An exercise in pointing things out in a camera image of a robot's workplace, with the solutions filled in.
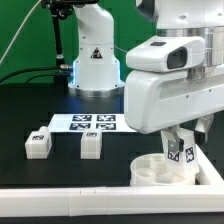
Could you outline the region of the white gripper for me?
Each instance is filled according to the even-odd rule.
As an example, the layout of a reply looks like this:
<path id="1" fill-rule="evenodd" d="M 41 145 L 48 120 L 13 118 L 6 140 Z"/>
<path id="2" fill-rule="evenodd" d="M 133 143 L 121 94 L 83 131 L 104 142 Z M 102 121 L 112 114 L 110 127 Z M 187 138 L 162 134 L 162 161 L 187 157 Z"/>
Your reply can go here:
<path id="1" fill-rule="evenodd" d="M 188 80 L 186 71 L 164 74 L 132 71 L 126 79 L 125 122 L 144 134 L 168 127 L 167 149 L 172 154 L 184 149 L 184 140 L 178 136 L 180 127 L 174 125 L 200 117 L 194 136 L 197 144 L 204 144 L 214 120 L 214 116 L 209 114 L 222 110 L 224 74 Z"/>

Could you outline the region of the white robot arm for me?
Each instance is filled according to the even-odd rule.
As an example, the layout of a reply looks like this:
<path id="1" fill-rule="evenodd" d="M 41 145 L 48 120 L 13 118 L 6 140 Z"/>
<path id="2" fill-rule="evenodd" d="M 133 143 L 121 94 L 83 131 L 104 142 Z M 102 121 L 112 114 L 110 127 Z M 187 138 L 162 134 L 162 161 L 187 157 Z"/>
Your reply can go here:
<path id="1" fill-rule="evenodd" d="M 177 154 L 207 139 L 224 110 L 224 0 L 135 0 L 156 35 L 130 50 L 125 82 L 127 125 L 159 131 Z"/>

